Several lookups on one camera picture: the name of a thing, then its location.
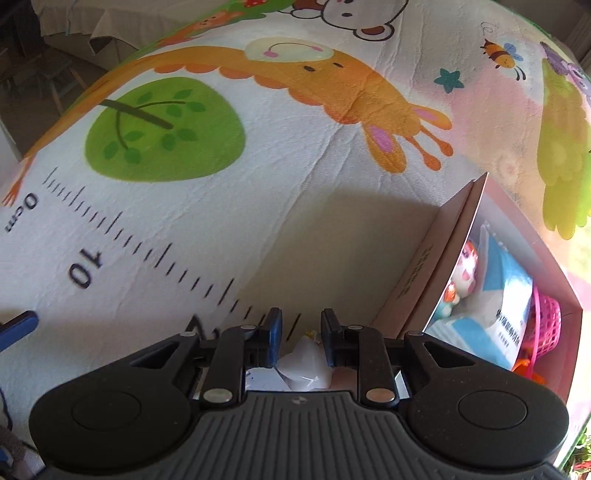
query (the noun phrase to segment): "pink box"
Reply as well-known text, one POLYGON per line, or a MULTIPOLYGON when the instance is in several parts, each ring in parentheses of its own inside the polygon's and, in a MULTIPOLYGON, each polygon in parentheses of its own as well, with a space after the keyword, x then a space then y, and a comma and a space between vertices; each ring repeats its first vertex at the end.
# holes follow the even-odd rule
MULTIPOLYGON (((579 350, 581 302, 534 227, 489 174, 471 181, 441 207, 372 326, 389 338, 401 338, 409 330, 424 330, 470 230, 479 229, 484 221, 534 279, 540 293, 560 303, 560 341, 553 351, 538 359, 535 371, 566 404, 579 350)), ((578 424, 571 412, 571 425, 575 428, 578 424)))

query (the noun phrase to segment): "cartoon print blanket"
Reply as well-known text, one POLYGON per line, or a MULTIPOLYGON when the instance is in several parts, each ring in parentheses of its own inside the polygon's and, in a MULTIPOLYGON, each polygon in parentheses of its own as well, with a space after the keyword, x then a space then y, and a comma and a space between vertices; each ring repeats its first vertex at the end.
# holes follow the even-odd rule
POLYGON ((369 323, 485 170, 569 239, 590 208, 587 95, 489 0, 238 0, 139 52, 2 193, 0 315, 41 319, 1 357, 15 431, 49 388, 191 319, 212 335, 278 306, 286 349, 325 307, 369 323))

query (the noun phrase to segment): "pink basket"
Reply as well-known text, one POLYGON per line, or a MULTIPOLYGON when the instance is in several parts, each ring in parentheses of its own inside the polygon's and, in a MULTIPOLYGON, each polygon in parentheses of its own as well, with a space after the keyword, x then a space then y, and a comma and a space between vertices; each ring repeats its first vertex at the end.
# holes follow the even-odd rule
POLYGON ((549 296, 540 294, 535 285, 531 303, 530 317, 521 344, 521 347, 531 354, 529 378, 533 374, 536 358, 547 354, 558 345, 561 324, 560 304, 549 296))

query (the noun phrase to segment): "cartoon bear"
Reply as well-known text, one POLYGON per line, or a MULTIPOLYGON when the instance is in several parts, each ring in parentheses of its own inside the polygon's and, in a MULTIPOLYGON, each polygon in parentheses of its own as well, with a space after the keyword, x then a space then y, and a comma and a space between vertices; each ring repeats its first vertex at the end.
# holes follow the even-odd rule
POLYGON ((295 0, 286 12, 296 18, 321 18, 332 27, 351 30, 362 40, 384 41, 394 35, 392 22, 408 0, 392 0, 380 8, 367 0, 295 0))

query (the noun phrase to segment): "blue handle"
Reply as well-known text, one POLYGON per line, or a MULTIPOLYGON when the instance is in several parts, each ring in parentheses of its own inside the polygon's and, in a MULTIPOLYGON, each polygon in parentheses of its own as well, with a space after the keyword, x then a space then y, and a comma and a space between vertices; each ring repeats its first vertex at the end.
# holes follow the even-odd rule
POLYGON ((39 317, 35 312, 21 313, 5 325, 0 325, 0 352, 26 337, 39 325, 39 317))

